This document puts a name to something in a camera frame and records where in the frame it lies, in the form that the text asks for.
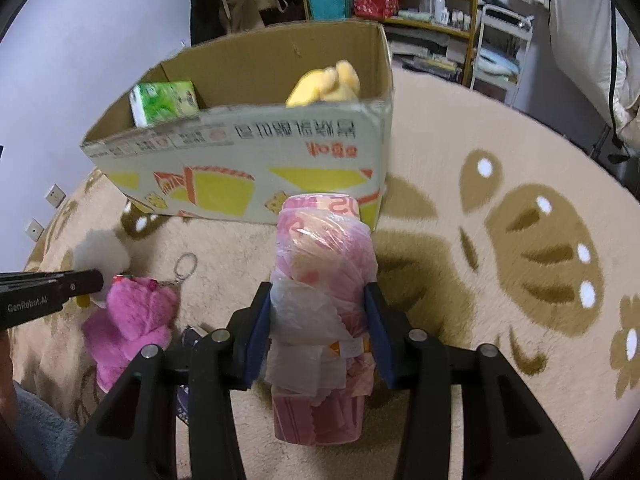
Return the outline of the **pink plush bear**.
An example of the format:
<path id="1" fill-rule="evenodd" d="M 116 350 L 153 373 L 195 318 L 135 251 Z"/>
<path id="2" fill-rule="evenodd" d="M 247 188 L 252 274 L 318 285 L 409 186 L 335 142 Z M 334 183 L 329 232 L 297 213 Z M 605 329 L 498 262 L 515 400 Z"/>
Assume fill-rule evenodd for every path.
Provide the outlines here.
<path id="1" fill-rule="evenodd" d="M 166 349 L 179 305 L 177 287 L 152 278 L 117 275 L 105 307 L 81 325 L 86 350 L 96 363 L 96 384 L 109 392 L 148 344 Z"/>

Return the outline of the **wooden shelf unit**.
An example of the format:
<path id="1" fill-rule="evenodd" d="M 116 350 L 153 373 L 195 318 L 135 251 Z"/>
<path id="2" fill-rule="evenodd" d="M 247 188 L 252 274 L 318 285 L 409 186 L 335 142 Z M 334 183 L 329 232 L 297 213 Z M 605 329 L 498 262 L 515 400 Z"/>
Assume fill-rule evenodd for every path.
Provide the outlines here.
<path id="1" fill-rule="evenodd" d="M 312 20 L 307 0 L 303 0 L 303 3 L 307 18 Z M 358 18 L 352 13 L 352 0 L 346 0 L 346 11 L 346 18 Z M 422 28 L 465 40 L 468 46 L 462 84 L 467 86 L 472 73 L 477 11 L 478 0 L 399 0 L 399 10 L 391 18 L 361 19 L 375 21 L 383 26 Z"/>

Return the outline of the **white fluffy plush toy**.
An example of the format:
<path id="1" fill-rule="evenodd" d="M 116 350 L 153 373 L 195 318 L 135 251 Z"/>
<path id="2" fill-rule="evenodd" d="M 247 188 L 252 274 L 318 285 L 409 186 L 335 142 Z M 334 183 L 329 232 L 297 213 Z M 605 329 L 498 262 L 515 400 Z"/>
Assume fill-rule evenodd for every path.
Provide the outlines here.
<path id="1" fill-rule="evenodd" d="M 73 269 L 98 270 L 103 278 L 103 286 L 99 292 L 76 297 L 78 307 L 88 308 L 90 304 L 96 304 L 104 308 L 114 277 L 127 271 L 130 261 L 127 247 L 114 231 L 89 231 L 74 249 Z"/>

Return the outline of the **beige patterned carpet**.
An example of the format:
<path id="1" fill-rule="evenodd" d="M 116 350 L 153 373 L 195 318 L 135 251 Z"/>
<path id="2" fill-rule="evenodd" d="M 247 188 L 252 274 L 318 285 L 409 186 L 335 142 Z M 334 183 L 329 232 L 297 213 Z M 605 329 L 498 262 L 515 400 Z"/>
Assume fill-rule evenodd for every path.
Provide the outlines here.
<path id="1" fill-rule="evenodd" d="M 372 233 L 387 303 L 445 344 L 495 344 L 558 427 L 585 479 L 614 465 L 639 411 L 639 202 L 579 148 L 496 101 L 394 70 L 390 169 Z M 72 268 L 91 230 L 133 274 L 182 285 L 177 328 L 227 324 L 274 261 L 274 227 L 142 216 L 100 170 L 54 216 L 26 270 Z M 14 378 L 83 424 L 101 400 L 73 301 L 12 330 Z M 250 479 L 390 479 L 407 395 L 375 385 L 361 438 L 273 437 L 269 390 L 232 393 Z"/>

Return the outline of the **green tissue pack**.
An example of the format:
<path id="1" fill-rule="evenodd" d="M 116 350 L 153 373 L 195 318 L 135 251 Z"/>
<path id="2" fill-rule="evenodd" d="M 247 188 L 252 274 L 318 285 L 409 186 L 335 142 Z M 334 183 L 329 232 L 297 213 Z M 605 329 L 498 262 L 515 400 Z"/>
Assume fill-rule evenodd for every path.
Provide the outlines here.
<path id="1" fill-rule="evenodd" d="M 136 127 L 194 115 L 198 100 L 191 81 L 144 82 L 129 91 L 129 104 Z"/>

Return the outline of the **pink tissue roll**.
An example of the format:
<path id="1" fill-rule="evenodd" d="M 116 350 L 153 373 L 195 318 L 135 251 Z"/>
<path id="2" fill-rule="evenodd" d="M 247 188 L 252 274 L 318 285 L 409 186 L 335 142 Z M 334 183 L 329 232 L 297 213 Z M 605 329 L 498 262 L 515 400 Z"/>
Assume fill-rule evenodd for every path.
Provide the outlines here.
<path id="1" fill-rule="evenodd" d="M 354 198 L 284 201 L 266 363 L 279 440 L 313 446 L 360 438 L 375 371 L 363 293 L 377 275 L 371 230 Z"/>

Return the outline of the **white wall socket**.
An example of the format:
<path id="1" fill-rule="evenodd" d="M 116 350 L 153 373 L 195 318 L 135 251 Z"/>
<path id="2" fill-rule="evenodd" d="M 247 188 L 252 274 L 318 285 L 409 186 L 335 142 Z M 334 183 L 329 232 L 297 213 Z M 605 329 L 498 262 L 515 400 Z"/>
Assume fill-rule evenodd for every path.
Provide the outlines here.
<path id="1" fill-rule="evenodd" d="M 29 220 L 25 228 L 26 235 L 34 242 L 37 243 L 42 237 L 44 227 L 40 222 L 35 219 Z"/>
<path id="2" fill-rule="evenodd" d="M 57 184 L 52 184 L 44 199 L 54 208 L 58 209 L 66 199 L 66 194 Z"/>

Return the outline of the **yellow plush toy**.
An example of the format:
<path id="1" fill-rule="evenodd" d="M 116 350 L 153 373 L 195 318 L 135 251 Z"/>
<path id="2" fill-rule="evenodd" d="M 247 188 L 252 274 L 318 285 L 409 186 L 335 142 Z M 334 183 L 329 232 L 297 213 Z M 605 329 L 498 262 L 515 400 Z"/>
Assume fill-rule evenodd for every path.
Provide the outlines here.
<path id="1" fill-rule="evenodd" d="M 347 102 L 360 98 L 360 79 L 346 60 L 334 66 L 310 70 L 301 76 L 285 102 L 286 107 L 308 106 L 315 102 Z"/>

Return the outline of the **white rolling cart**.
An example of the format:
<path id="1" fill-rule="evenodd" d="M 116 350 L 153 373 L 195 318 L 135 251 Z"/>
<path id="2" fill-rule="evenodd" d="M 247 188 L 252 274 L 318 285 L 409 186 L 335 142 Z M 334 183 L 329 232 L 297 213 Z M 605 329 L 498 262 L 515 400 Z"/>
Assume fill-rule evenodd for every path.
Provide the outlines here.
<path id="1" fill-rule="evenodd" d="M 500 0 L 480 0 L 470 88 L 512 107 L 534 38 L 533 15 Z"/>

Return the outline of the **stack of books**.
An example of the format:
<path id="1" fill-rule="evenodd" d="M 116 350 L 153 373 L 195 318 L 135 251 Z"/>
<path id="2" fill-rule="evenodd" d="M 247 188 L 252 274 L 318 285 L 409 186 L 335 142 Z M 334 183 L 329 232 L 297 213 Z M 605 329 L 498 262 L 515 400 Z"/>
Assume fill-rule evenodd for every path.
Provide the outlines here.
<path id="1" fill-rule="evenodd" d="M 465 40 L 422 28 L 384 28 L 395 65 L 462 84 L 468 46 Z"/>

